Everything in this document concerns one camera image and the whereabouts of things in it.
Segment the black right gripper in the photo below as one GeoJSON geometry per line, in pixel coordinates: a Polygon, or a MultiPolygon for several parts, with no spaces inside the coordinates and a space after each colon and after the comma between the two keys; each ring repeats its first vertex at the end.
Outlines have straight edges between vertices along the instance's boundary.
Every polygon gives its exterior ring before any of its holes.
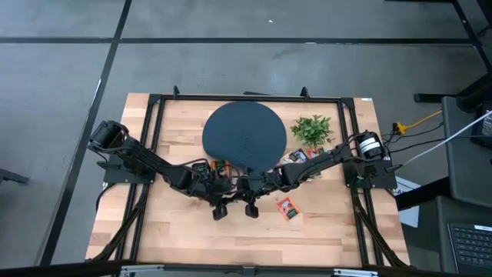
{"type": "Polygon", "coordinates": [[[241,189],[247,189],[248,192],[242,192],[241,198],[247,199],[248,203],[245,206],[245,214],[248,217],[256,219],[258,217],[258,208],[255,206],[255,201],[258,194],[262,191],[262,176],[251,175],[248,180],[241,180],[241,189]]]}

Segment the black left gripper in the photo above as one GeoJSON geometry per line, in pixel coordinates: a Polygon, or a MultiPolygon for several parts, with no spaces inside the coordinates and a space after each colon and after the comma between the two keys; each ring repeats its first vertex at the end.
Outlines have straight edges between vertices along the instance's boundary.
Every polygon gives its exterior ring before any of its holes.
{"type": "Polygon", "coordinates": [[[212,211],[213,219],[218,221],[228,214],[227,204],[239,199],[239,193],[236,192],[230,196],[232,191],[239,190],[240,185],[234,186],[231,181],[219,180],[216,181],[212,189],[212,198],[214,210],[212,211]]]}

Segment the round dark blue placemat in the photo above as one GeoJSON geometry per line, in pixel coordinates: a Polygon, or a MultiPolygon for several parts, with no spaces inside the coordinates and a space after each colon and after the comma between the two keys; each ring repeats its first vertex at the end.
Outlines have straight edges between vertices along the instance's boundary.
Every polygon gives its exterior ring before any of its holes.
{"type": "Polygon", "coordinates": [[[264,172],[278,164],[287,145],[281,118],[259,102],[229,102],[207,119],[202,146],[212,158],[264,172]]]}

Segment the green plant in white pot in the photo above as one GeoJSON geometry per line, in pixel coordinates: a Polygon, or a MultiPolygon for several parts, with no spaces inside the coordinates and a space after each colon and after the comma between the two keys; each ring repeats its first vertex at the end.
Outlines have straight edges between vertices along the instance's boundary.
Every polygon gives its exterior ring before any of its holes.
{"type": "Polygon", "coordinates": [[[290,127],[294,137],[309,148],[316,149],[325,143],[331,143],[330,117],[312,115],[311,118],[300,117],[290,127]]]}

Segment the white paper sheet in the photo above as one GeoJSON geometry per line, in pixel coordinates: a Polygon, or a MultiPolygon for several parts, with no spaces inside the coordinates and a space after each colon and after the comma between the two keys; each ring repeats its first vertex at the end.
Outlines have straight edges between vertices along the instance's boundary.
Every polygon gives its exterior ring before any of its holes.
{"type": "MultiPolygon", "coordinates": [[[[417,183],[411,182],[401,177],[396,176],[395,179],[397,183],[397,188],[393,189],[394,196],[398,196],[400,194],[403,194],[404,192],[409,192],[413,189],[420,188],[420,185],[418,185],[417,183]]],[[[419,221],[419,211],[419,205],[400,211],[399,219],[401,224],[408,225],[412,228],[417,228],[419,221]]]]}

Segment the black desk leg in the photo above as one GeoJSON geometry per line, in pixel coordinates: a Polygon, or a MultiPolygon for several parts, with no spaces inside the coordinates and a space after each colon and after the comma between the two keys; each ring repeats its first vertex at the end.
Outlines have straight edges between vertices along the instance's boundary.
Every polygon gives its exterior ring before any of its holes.
{"type": "Polygon", "coordinates": [[[450,179],[448,177],[438,179],[409,192],[403,192],[394,198],[397,203],[397,209],[402,211],[428,202],[437,196],[450,197],[450,179]]]}

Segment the black crossbar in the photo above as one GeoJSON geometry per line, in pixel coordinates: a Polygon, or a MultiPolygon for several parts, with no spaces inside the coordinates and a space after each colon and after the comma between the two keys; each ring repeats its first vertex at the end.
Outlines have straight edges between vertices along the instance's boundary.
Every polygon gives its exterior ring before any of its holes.
{"type": "Polygon", "coordinates": [[[0,277],[100,277],[117,275],[125,265],[164,265],[159,272],[221,272],[235,273],[244,277],[255,277],[260,274],[300,273],[312,275],[328,275],[333,277],[334,269],[360,269],[377,272],[379,277],[480,277],[460,275],[457,273],[424,271],[412,267],[388,267],[382,265],[366,265],[359,268],[342,267],[299,267],[299,266],[266,266],[266,265],[195,265],[195,264],[137,264],[131,260],[89,261],[58,265],[38,265],[12,269],[0,269],[0,277]]]}

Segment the black chair foot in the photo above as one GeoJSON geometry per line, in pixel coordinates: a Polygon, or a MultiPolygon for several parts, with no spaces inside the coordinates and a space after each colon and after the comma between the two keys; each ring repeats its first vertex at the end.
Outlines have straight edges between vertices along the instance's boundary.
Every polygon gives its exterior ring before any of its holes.
{"type": "Polygon", "coordinates": [[[2,184],[4,181],[12,181],[18,184],[25,184],[28,182],[28,177],[24,177],[23,175],[10,172],[5,169],[0,169],[0,184],[2,184]]]}

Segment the grey side desk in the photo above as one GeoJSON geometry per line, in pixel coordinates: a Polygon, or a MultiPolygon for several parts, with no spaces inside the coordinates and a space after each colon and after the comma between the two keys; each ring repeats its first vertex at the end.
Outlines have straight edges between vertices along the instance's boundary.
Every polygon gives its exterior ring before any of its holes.
{"type": "MultiPolygon", "coordinates": [[[[450,137],[476,119],[474,113],[462,111],[457,100],[441,100],[444,135],[450,137]]],[[[492,149],[471,141],[472,129],[445,144],[450,191],[454,199],[492,208],[492,149]]]]}

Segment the black box device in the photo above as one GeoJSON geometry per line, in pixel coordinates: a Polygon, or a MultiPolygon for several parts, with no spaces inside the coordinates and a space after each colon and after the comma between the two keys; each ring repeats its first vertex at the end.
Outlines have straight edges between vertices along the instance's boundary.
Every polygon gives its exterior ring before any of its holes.
{"type": "MultiPolygon", "coordinates": [[[[492,102],[484,102],[477,108],[476,119],[492,111],[492,102]]],[[[472,138],[474,144],[492,149],[492,114],[477,122],[472,128],[472,138]]]]}

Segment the black metal table frame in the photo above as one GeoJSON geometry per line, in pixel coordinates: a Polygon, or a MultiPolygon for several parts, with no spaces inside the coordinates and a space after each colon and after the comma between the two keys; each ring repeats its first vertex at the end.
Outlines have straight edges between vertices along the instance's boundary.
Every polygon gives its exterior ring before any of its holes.
{"type": "MultiPolygon", "coordinates": [[[[151,95],[130,93],[121,123],[130,134],[139,137],[151,95]]],[[[246,95],[163,95],[163,115],[157,102],[150,104],[149,135],[151,146],[157,118],[162,119],[157,153],[173,164],[207,158],[201,133],[209,116],[230,101],[255,101],[246,95]]],[[[371,98],[325,98],[320,96],[271,96],[259,98],[261,104],[276,112],[287,129],[286,151],[302,147],[289,127],[300,116],[323,115],[331,118],[334,130],[330,149],[347,135],[366,129],[379,132],[371,98]]],[[[161,176],[150,184],[139,242],[136,223],[129,230],[118,258],[135,257],[132,243],[138,248],[137,262],[205,265],[300,265],[327,267],[361,266],[356,221],[344,170],[338,165],[322,172],[320,178],[304,183],[289,193],[274,192],[257,201],[260,215],[251,219],[244,214],[245,203],[231,203],[228,216],[212,219],[208,203],[184,196],[168,187],[161,176]],[[300,208],[300,215],[285,220],[278,203],[290,197],[300,208]]],[[[130,185],[117,184],[102,197],[95,218],[86,258],[95,258],[115,235],[124,217],[124,208],[133,204],[143,185],[130,194],[130,185]]],[[[407,246],[392,195],[383,189],[371,189],[377,227],[397,257],[409,264],[407,246]]]]}

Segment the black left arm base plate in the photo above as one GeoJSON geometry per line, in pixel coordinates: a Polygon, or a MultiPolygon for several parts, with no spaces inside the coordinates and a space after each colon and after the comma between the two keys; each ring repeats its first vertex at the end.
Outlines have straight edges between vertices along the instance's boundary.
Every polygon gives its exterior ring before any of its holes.
{"type": "Polygon", "coordinates": [[[107,183],[153,183],[156,172],[144,170],[142,173],[130,172],[122,161],[98,162],[98,165],[105,170],[103,178],[107,183]]]}

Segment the silver metal bracket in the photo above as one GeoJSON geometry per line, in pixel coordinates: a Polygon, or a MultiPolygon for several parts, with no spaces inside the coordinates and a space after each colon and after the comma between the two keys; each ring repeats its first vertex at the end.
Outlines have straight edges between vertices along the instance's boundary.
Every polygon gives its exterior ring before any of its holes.
{"type": "Polygon", "coordinates": [[[118,277],[135,277],[138,273],[163,271],[164,267],[164,265],[125,265],[121,267],[118,277]]]}
{"type": "Polygon", "coordinates": [[[334,269],[333,277],[379,277],[377,272],[360,269],[334,269]]]}

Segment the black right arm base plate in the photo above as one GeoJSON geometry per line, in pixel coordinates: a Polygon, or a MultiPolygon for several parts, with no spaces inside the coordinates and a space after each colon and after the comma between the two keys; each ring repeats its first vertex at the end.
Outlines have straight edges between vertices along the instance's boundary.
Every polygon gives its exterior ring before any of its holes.
{"type": "Polygon", "coordinates": [[[396,177],[389,171],[392,166],[390,160],[345,163],[345,184],[358,189],[395,189],[396,177]]]}

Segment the black furniture leg frame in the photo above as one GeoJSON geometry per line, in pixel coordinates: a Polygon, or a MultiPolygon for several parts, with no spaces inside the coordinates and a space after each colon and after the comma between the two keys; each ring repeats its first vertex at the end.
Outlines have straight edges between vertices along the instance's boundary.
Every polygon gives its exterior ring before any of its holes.
{"type": "Polygon", "coordinates": [[[471,45],[475,48],[479,54],[483,64],[486,68],[486,73],[481,76],[477,81],[464,88],[461,92],[454,95],[449,94],[414,94],[414,101],[420,103],[438,103],[444,97],[452,97],[457,100],[458,106],[467,112],[472,112],[477,107],[483,105],[483,103],[492,103],[492,58],[488,58],[484,47],[480,42],[479,37],[482,37],[490,31],[492,34],[492,0],[476,0],[477,4],[484,14],[487,24],[479,31],[475,32],[471,23],[468,21],[464,10],[461,8],[458,0],[444,0],[450,2],[462,22],[462,25],[467,33],[467,36],[471,42],[471,45]]]}

